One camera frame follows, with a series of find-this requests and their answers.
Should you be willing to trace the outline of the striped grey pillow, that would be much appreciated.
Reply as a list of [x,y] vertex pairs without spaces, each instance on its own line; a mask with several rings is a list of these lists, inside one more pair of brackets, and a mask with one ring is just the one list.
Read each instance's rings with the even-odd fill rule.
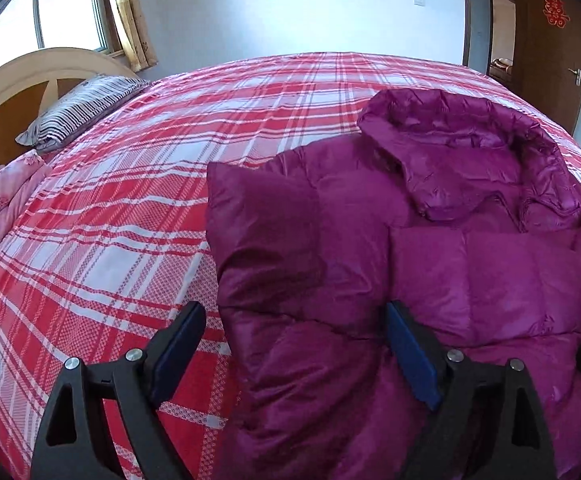
[[57,151],[149,86],[141,78],[98,74],[53,103],[15,142],[39,154]]

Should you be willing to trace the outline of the window with brown frame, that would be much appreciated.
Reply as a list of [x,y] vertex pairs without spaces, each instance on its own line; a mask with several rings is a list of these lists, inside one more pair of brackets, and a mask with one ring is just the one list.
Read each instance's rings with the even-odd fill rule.
[[0,66],[55,47],[121,50],[109,0],[10,0],[0,14]]

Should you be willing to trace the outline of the red double happiness decoration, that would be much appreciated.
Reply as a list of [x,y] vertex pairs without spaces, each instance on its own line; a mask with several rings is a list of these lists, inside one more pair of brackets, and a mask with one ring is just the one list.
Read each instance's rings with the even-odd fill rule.
[[547,22],[554,27],[563,29],[571,20],[565,11],[565,3],[563,0],[543,0],[545,6],[542,13],[545,14]]

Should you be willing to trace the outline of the right yellow curtain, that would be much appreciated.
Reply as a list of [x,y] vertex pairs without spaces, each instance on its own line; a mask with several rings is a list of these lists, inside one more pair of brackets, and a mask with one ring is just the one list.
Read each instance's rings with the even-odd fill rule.
[[109,0],[124,55],[135,73],[157,65],[141,0]]

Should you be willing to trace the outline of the magenta quilted down jacket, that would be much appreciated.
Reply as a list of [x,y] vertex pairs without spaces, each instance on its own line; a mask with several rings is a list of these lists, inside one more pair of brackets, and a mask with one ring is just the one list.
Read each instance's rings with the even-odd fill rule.
[[535,120],[384,90],[356,133],[207,170],[242,393],[218,479],[391,479],[427,417],[386,340],[397,300],[447,347],[529,368],[556,474],[581,474],[581,185]]

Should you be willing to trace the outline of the brown wooden door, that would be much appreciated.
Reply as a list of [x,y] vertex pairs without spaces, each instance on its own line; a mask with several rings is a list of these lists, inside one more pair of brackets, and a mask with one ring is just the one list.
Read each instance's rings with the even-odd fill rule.
[[581,109],[581,86],[569,68],[581,69],[581,4],[563,0],[571,18],[563,29],[542,13],[543,0],[515,0],[513,91],[568,133]]

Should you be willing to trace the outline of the dark brown door frame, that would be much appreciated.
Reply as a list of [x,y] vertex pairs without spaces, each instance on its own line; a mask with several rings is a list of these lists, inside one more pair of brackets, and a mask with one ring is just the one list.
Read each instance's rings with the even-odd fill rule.
[[465,0],[465,11],[463,63],[511,88],[515,0]]

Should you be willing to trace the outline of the cream and brown headboard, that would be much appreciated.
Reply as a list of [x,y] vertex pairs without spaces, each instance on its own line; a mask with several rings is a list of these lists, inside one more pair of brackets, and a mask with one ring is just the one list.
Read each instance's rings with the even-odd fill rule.
[[0,168],[26,149],[16,136],[77,84],[98,74],[134,78],[108,55],[80,48],[48,48],[0,67]]

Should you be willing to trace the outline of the red plaid bed sheet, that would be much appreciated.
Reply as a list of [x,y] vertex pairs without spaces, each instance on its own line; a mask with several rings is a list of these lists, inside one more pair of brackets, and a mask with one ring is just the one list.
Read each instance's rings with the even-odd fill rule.
[[158,417],[192,477],[218,479],[214,468],[242,384],[217,304],[208,167],[256,169],[278,154],[356,133],[373,96],[395,89],[485,99],[530,117],[581,185],[581,151],[565,130],[464,66],[308,53],[153,82],[73,144],[40,155],[50,173],[0,243],[0,474],[30,477],[66,360],[115,361],[198,301],[204,336]]

